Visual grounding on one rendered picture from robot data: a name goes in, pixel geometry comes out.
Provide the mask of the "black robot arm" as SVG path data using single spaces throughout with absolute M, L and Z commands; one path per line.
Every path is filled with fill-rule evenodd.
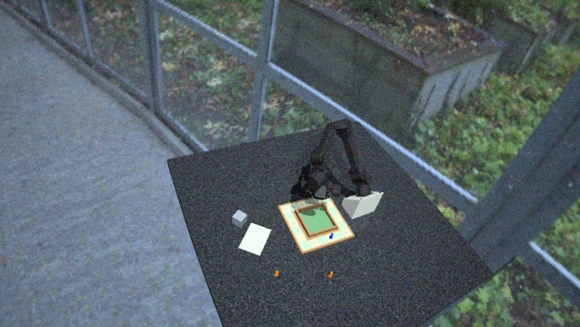
M 350 170 L 348 171 L 353 185 L 357 185 L 357 197 L 365 197 L 371 192 L 369 183 L 372 183 L 372 178 L 367 174 L 367 170 L 360 163 L 356 147 L 353 142 L 352 132 L 353 126 L 349 119 L 329 122 L 326 124 L 325 132 L 321 138 L 319 145 L 313 150 L 310 155 L 310 172 L 308 175 L 308 185 L 316 190 L 314 198 L 317 200 L 327 200 L 330 198 L 331 192 L 328 190 L 328 185 L 323 183 L 331 178 L 333 167 L 335 164 L 329 160 L 329 148 L 333 141 L 334 135 L 337 132 L 342 139 L 346 155 L 350 162 Z M 320 165 L 315 167 L 315 165 Z

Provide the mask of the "white rectangular sheet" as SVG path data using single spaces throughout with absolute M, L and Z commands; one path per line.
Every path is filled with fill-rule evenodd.
M 260 255 L 270 231 L 270 229 L 251 223 L 239 248 Z

